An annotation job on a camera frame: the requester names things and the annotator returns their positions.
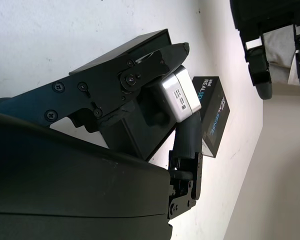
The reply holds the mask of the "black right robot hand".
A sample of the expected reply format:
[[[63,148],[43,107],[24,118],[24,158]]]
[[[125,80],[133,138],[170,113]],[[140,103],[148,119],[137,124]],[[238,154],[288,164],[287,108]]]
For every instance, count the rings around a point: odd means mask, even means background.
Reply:
[[[197,97],[177,120],[168,169],[50,128],[69,118],[100,131],[134,109],[141,90],[180,79],[189,44],[139,61],[123,54],[12,98],[0,98],[0,240],[168,240],[169,221],[193,208],[202,182]]]

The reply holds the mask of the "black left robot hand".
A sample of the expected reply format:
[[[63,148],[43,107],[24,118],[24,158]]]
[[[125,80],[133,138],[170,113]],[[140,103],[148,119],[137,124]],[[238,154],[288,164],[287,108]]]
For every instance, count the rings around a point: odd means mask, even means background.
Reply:
[[[232,0],[231,13],[239,31],[252,84],[262,100],[272,98],[272,79],[264,34],[300,26],[300,0]]]

